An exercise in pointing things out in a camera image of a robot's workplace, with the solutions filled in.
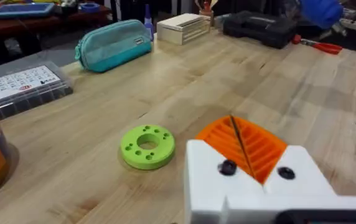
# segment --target orange 3d printed part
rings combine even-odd
[[[267,130],[235,116],[205,127],[196,139],[205,141],[227,159],[264,184],[287,144]]]

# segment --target screw head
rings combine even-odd
[[[235,174],[237,165],[230,159],[225,159],[222,164],[218,165],[218,171],[222,175],[233,175]]]
[[[286,180],[293,180],[296,178],[294,171],[288,167],[279,167],[278,174]]]

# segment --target green ring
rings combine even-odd
[[[157,146],[143,149],[139,145],[144,142],[154,142]],[[171,132],[157,125],[142,125],[128,131],[120,144],[124,161],[142,170],[158,169],[166,165],[174,156],[175,147]]]

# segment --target plastic storage box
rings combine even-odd
[[[52,62],[0,77],[0,119],[73,93],[71,81]]]

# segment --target label sticker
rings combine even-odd
[[[137,39],[135,39],[134,41],[135,41],[135,44],[136,44],[136,45],[143,44],[143,39],[142,39],[142,37],[137,38]]]

